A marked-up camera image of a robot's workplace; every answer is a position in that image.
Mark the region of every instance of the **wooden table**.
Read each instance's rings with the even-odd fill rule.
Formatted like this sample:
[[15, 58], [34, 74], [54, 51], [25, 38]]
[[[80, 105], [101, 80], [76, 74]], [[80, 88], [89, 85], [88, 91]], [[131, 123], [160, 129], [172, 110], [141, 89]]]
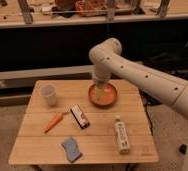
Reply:
[[[118, 99], [110, 108], [100, 109], [88, 99], [92, 80], [38, 81], [32, 93], [16, 142], [10, 155], [10, 164], [69, 164], [61, 143], [73, 136], [83, 156], [75, 164], [114, 164], [157, 162], [158, 155], [144, 112], [138, 89], [124, 80], [111, 80]], [[39, 94], [45, 84], [56, 86], [58, 103], [48, 107]], [[78, 104], [90, 121], [81, 129], [73, 115], [67, 114], [47, 134], [43, 130], [57, 112], [69, 111]], [[126, 123], [131, 151], [120, 155], [114, 134], [115, 116]]]

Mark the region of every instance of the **white cup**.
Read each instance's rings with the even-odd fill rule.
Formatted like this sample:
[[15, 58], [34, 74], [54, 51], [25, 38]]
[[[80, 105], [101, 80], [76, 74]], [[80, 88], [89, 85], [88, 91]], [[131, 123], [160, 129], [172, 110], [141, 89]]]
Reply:
[[45, 85], [41, 87], [40, 93], [49, 106], [57, 104], [56, 89], [53, 85]]

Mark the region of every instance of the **orange carrot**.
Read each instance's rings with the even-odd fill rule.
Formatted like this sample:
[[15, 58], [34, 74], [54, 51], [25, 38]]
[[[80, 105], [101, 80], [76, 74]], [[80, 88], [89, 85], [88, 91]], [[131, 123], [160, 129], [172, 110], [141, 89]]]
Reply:
[[51, 128], [53, 128], [56, 124], [59, 123], [59, 121], [61, 121], [63, 118], [63, 114], [62, 113], [57, 113], [50, 122], [48, 122], [48, 124], [45, 127], [44, 133], [47, 133]]

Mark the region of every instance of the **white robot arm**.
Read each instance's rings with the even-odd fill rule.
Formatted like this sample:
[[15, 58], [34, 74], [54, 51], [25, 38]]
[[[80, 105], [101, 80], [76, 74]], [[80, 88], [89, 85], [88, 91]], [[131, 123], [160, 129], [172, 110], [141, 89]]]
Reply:
[[[94, 64], [93, 80], [105, 83], [114, 73], [172, 107], [188, 120], [188, 81], [129, 61], [120, 56], [121, 51], [121, 43], [115, 38], [90, 50], [90, 60]], [[182, 170], [188, 171], [188, 145]]]

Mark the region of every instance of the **table top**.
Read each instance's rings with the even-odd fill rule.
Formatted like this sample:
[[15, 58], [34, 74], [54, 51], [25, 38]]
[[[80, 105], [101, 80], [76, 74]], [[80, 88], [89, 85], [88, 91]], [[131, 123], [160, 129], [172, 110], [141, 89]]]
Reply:
[[[92, 80], [37, 81], [12, 149], [10, 164], [69, 164], [61, 143], [72, 136], [83, 156], [75, 164], [145, 163], [158, 161], [138, 89], [124, 80], [111, 80], [118, 98], [109, 108], [98, 108], [88, 99]], [[39, 94], [41, 86], [56, 87], [58, 103], [49, 107]], [[81, 129], [71, 113], [64, 116], [54, 128], [44, 134], [44, 128], [58, 112], [69, 111], [78, 104], [90, 122]], [[120, 115], [126, 124], [131, 143], [129, 154], [117, 150], [114, 123]]]
[[[84, 25], [84, 24], [105, 24], [120, 23], [133, 21], [151, 21], [160, 20], [161, 18], [155, 12], [149, 10], [145, 6], [146, 3], [160, 3], [161, 0], [142, 0], [141, 8], [145, 12], [143, 15], [117, 15], [114, 20], [108, 21], [105, 16], [79, 17], [73, 15], [70, 18], [52, 17], [51, 15], [43, 15], [41, 7], [43, 4], [54, 3], [54, 0], [27, 0], [28, 5], [35, 12], [32, 13], [33, 23], [25, 24], [22, 13], [16, 0], [8, 0], [8, 5], [1, 7], [0, 5], [0, 28], [18, 28], [18, 27], [38, 27], [38, 26], [61, 26], [61, 25]], [[168, 19], [188, 18], [188, 0], [171, 0], [169, 10], [167, 12]]]

